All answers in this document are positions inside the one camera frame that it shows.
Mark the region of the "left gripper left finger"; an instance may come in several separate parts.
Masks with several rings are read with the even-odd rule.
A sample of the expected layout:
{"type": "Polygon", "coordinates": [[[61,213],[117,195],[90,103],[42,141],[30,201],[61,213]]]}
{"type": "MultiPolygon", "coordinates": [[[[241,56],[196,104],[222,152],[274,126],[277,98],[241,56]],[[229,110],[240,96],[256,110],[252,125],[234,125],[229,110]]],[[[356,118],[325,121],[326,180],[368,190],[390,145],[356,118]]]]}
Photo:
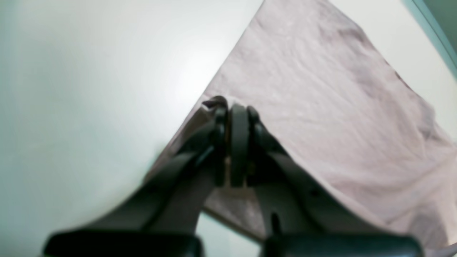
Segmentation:
{"type": "Polygon", "coordinates": [[[199,213],[214,188],[240,187],[240,105],[214,105],[199,127],[108,214],[53,234],[46,257],[202,257],[195,236],[199,213]]]}

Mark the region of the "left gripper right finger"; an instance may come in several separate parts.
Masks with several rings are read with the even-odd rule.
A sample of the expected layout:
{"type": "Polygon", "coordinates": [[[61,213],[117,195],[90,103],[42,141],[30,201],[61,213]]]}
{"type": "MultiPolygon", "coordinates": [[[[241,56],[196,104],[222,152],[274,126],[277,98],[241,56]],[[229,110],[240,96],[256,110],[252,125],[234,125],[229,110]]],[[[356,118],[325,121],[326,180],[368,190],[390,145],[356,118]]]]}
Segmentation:
{"type": "Polygon", "coordinates": [[[365,221],[299,166],[253,107],[240,107],[240,184],[253,188],[267,232],[262,257],[423,257],[411,236],[365,221]]]}

